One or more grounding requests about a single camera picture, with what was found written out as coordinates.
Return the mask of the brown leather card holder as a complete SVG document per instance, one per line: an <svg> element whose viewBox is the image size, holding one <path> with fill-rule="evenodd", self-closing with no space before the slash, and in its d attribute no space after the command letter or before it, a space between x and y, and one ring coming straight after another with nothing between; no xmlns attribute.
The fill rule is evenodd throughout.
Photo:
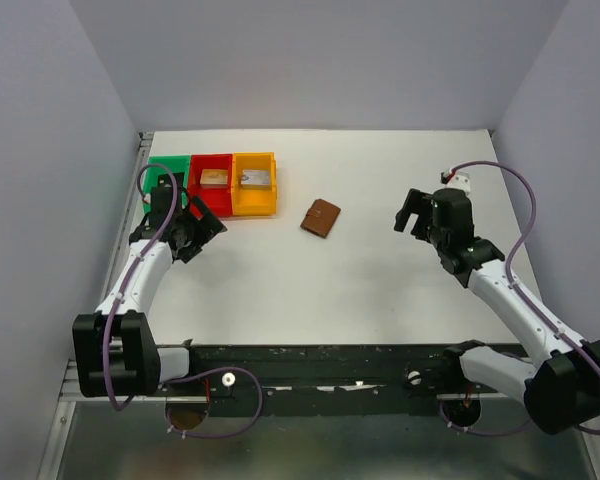
<svg viewBox="0 0 600 480"><path fill-rule="evenodd" d="M326 239L340 212L340 207L324 199L316 199L307 210L300 228L322 239Z"/></svg>

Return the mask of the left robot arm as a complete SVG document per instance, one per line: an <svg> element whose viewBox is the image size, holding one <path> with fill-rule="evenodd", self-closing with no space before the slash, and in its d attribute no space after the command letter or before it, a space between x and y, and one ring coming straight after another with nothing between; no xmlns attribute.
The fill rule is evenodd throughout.
<svg viewBox="0 0 600 480"><path fill-rule="evenodd" d="M74 320L79 386L88 398L151 395L165 382L189 395L201 385L188 349L157 346L147 314L173 263L188 263L226 227L197 195L172 201L172 187L151 189L149 210L129 235L129 256L112 291L93 313Z"/></svg>

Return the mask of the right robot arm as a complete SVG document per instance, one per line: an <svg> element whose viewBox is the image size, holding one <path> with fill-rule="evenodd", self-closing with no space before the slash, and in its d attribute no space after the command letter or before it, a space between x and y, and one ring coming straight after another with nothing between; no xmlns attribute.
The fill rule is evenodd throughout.
<svg viewBox="0 0 600 480"><path fill-rule="evenodd" d="M440 379L454 392L483 384L522 404L533 423L557 434L600 416L600 341L589 342L560 321L519 281L510 261L474 232L472 203L459 189L412 189L394 229L416 219L414 238L430 244L445 271L482 300L529 359L470 340L445 349Z"/></svg>

